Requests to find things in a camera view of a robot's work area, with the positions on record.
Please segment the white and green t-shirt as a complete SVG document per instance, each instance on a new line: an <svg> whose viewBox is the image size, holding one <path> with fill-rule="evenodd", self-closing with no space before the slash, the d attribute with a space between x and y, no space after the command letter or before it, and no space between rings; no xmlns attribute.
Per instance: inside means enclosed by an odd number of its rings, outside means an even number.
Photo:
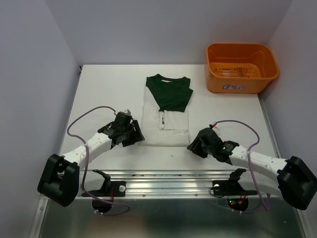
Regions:
<svg viewBox="0 0 317 238"><path fill-rule="evenodd" d="M193 96L188 77L167 78L160 74L146 79L141 146L186 147L190 143L189 103Z"/></svg>

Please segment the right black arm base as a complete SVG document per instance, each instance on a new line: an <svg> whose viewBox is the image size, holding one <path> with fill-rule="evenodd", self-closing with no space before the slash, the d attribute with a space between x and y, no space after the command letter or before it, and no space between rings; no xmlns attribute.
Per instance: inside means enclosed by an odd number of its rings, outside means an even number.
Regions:
<svg viewBox="0 0 317 238"><path fill-rule="evenodd" d="M228 180L214 180L212 187L209 189L210 195L223 198L225 196L244 196L244 195L257 195L256 190L245 190L239 183L242 175L246 175L246 169L236 169L230 174Z"/></svg>

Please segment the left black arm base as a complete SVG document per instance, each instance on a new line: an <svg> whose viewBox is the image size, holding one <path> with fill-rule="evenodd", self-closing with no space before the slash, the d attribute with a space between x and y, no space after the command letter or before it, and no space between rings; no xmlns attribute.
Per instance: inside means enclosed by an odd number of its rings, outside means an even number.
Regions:
<svg viewBox="0 0 317 238"><path fill-rule="evenodd" d="M125 197L126 181L112 180L109 174L92 170L86 174L84 188L96 197Z"/></svg>

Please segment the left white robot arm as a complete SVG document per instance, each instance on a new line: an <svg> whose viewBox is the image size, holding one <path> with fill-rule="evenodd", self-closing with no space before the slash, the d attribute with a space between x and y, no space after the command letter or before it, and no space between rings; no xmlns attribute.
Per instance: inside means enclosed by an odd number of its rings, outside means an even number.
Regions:
<svg viewBox="0 0 317 238"><path fill-rule="evenodd" d="M112 192L110 175L101 170L88 171L88 165L101 154L121 144L123 147L143 141L137 120L126 123L110 122L76 149L53 154L44 166L37 191L66 207L78 195L109 196Z"/></svg>

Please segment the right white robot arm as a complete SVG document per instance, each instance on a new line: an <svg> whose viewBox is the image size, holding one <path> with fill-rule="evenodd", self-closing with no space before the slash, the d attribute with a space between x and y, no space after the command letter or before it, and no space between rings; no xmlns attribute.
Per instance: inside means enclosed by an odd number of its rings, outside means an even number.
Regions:
<svg viewBox="0 0 317 238"><path fill-rule="evenodd" d="M187 149L201 158L211 155L237 167L228 180L213 181L210 194L215 197L274 195L306 210L317 192L316 176L295 156L282 159L252 152L236 142L222 141L210 128L199 131Z"/></svg>

